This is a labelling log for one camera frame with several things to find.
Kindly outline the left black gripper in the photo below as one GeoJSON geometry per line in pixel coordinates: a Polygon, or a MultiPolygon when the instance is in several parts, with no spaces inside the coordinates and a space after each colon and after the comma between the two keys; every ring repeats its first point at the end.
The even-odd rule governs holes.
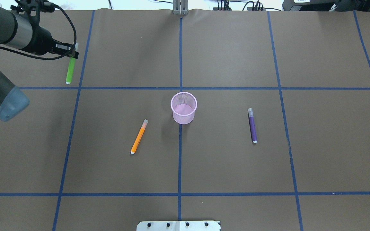
{"type": "Polygon", "coordinates": [[[40,26],[36,27],[34,32],[36,36],[34,42],[34,54],[42,56],[44,54],[51,53],[52,48],[55,46],[55,54],[65,55],[70,58],[78,59],[78,43],[55,44],[51,33],[47,29],[40,26]]]}

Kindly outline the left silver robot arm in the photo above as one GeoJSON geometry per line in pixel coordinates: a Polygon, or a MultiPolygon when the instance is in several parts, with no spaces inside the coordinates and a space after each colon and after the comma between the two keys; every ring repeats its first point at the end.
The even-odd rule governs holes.
{"type": "MultiPolygon", "coordinates": [[[[14,55],[53,61],[63,57],[78,59],[77,31],[66,11],[49,0],[16,0],[10,9],[0,6],[0,50],[14,66],[14,55]],[[40,25],[42,13],[60,11],[72,29],[73,41],[62,42],[40,25]]],[[[30,104],[22,89],[0,70],[0,121],[7,122],[30,104]]]]}

